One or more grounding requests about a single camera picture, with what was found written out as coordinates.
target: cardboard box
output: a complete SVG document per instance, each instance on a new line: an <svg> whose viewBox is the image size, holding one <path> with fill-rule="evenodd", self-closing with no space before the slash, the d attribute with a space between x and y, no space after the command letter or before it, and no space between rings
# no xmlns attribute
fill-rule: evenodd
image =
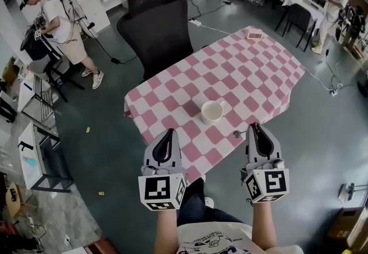
<svg viewBox="0 0 368 254"><path fill-rule="evenodd" d="M364 223L361 232L352 245L354 253L368 254L368 220Z"/></svg>
<svg viewBox="0 0 368 254"><path fill-rule="evenodd" d="M365 207L342 208L327 237L343 247L352 247L367 220Z"/></svg>

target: pink and white checkered tablecloth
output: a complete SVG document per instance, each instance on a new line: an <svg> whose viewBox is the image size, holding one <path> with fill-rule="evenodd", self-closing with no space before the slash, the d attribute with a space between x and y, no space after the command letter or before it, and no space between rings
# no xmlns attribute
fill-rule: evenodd
<svg viewBox="0 0 368 254"><path fill-rule="evenodd" d="M168 128L179 136L182 166L189 182L229 155L253 122L264 123L290 102L304 67L288 50L264 34L247 40L245 29L190 55L131 90L124 111L146 143ZM224 117L214 126L201 121L201 106L226 101Z"/></svg>

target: white sneaker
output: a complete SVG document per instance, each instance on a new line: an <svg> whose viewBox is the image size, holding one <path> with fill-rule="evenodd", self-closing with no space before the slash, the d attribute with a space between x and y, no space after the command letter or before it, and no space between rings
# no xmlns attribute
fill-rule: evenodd
<svg viewBox="0 0 368 254"><path fill-rule="evenodd" d="M210 207L212 209L214 208L214 201L210 197L205 197L205 204L206 204L206 207Z"/></svg>
<svg viewBox="0 0 368 254"><path fill-rule="evenodd" d="M93 90L97 89L97 87L100 86L102 78L104 78L104 73L102 71L98 71L98 74L93 75L93 84L92 84Z"/></svg>
<svg viewBox="0 0 368 254"><path fill-rule="evenodd" d="M87 68L86 68L86 69L82 72L82 77L89 76L91 73L92 73L92 71L90 71L89 69L87 69Z"/></svg>
<svg viewBox="0 0 368 254"><path fill-rule="evenodd" d="M312 52L314 52L316 54L319 54L319 55L322 54L322 51L323 51L322 45L318 45L318 46L312 48Z"/></svg>

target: beige shorts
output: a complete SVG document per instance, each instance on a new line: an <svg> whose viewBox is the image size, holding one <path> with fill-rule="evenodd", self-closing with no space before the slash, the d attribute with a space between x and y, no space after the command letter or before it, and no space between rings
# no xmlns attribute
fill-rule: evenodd
<svg viewBox="0 0 368 254"><path fill-rule="evenodd" d="M78 25L74 25L72 40L69 43L58 45L69 61L74 65L82 62L87 57L85 45L83 45L81 34L78 29Z"/></svg>

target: white cup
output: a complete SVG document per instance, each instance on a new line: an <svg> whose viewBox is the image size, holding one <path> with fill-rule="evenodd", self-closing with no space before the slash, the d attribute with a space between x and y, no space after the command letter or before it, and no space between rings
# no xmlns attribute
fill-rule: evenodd
<svg viewBox="0 0 368 254"><path fill-rule="evenodd" d="M219 122L224 115L225 101L218 103L216 101L205 102L201 109L201 117L204 124L214 125Z"/></svg>

